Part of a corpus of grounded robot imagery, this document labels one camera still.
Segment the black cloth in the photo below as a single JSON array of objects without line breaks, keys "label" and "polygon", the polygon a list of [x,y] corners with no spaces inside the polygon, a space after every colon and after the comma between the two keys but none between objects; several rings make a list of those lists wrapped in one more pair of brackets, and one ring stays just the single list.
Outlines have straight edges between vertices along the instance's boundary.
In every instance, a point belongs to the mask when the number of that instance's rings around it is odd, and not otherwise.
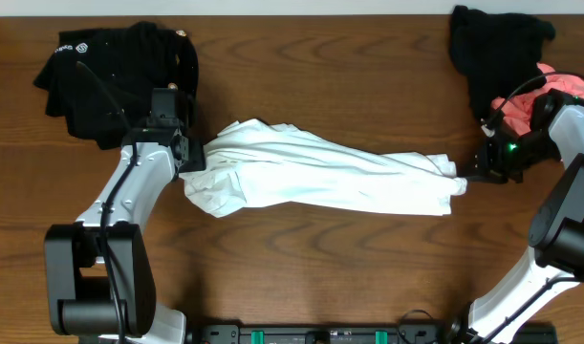
[{"label": "black cloth", "polygon": [[[489,117],[491,101],[506,98],[528,79],[542,75],[536,63],[545,39],[555,38],[550,22],[518,13],[486,14],[456,6],[450,17],[449,54],[467,76],[470,108],[477,120]],[[520,94],[544,86],[536,81]]]},{"label": "black cloth", "polygon": [[69,134],[119,147],[125,128],[105,95],[76,68],[87,65],[105,84],[130,124],[148,116],[154,88],[175,83],[196,96],[198,58],[184,32],[140,22],[127,29],[59,33],[59,48],[34,81],[49,91],[45,113],[66,118]]}]

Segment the white cloth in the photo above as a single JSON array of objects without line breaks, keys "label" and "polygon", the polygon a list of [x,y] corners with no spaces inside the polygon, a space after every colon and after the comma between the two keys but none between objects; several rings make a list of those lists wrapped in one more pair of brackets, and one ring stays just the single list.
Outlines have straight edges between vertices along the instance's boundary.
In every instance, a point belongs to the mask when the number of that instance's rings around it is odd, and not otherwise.
[{"label": "white cloth", "polygon": [[293,125],[238,121],[205,145],[206,171],[182,173],[185,195],[205,212],[300,202],[388,214],[445,215],[465,193],[445,154],[375,155]]}]

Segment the red garment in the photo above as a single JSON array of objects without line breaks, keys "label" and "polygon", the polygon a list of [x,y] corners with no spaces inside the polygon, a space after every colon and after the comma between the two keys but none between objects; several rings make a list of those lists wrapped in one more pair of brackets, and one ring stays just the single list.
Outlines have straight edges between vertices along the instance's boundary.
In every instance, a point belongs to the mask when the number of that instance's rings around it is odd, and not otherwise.
[{"label": "red garment", "polygon": [[[544,63],[538,63],[538,68],[542,73],[554,72],[551,66]],[[584,81],[572,75],[550,75],[546,76],[547,83],[537,89],[524,95],[520,95],[511,99],[504,108],[504,122],[519,136],[530,132],[531,110],[533,109],[533,101],[540,95],[544,95],[550,89],[555,89],[569,93],[573,96],[584,98]],[[497,109],[503,98],[497,97],[491,101],[491,107]]]}]

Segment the wooden table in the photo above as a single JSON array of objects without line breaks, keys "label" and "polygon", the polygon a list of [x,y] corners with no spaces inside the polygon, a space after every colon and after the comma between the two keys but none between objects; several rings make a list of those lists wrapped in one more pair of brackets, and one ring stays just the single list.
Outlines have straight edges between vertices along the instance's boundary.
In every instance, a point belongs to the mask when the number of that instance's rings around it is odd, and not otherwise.
[{"label": "wooden table", "polygon": [[[205,140],[261,118],[374,153],[461,163],[482,139],[446,53],[446,16],[142,19],[191,32]],[[547,19],[557,37],[544,61],[584,74],[584,16]],[[87,208],[119,159],[45,116],[47,94],[32,80],[57,32],[137,20],[0,18],[0,343],[76,342],[50,328],[43,237]],[[198,322],[393,323],[417,308],[446,319],[512,268],[562,171],[548,161],[521,184],[472,184],[444,217],[281,204],[214,219],[172,183],[145,233],[158,297]],[[584,286],[534,320],[584,343]]]}]

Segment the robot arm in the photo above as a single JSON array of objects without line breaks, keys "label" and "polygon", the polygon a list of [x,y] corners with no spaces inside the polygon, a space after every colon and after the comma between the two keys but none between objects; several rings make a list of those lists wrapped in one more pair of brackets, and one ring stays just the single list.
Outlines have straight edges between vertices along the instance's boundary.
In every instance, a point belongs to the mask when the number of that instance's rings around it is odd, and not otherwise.
[{"label": "robot arm", "polygon": [[[107,277],[81,268],[103,263],[100,220],[114,185],[134,167],[115,194],[106,224],[125,333],[135,343],[183,344],[185,316],[156,302],[156,288],[142,242],[149,214],[163,188],[179,173],[205,169],[202,145],[183,132],[188,99],[175,89],[155,89],[151,116],[122,142],[118,168],[98,198],[71,225],[54,225],[45,239],[50,319],[58,334],[118,338],[117,307]],[[137,145],[137,159],[131,159]]]},{"label": "robot arm", "polygon": [[[147,218],[164,187],[175,177],[175,159],[170,147],[155,142],[138,142],[139,155],[137,164],[128,179],[119,190],[111,207],[108,226],[117,222],[137,224],[144,232]],[[100,196],[81,214],[76,221],[85,227],[100,227],[102,203],[111,193],[111,189],[130,163],[132,147],[127,145],[121,149],[121,159],[118,168],[111,176]]]},{"label": "robot arm", "polygon": [[453,342],[510,343],[556,295],[584,282],[584,106],[554,106],[549,135],[566,172],[531,223],[530,247],[493,290],[468,307],[454,326]]}]

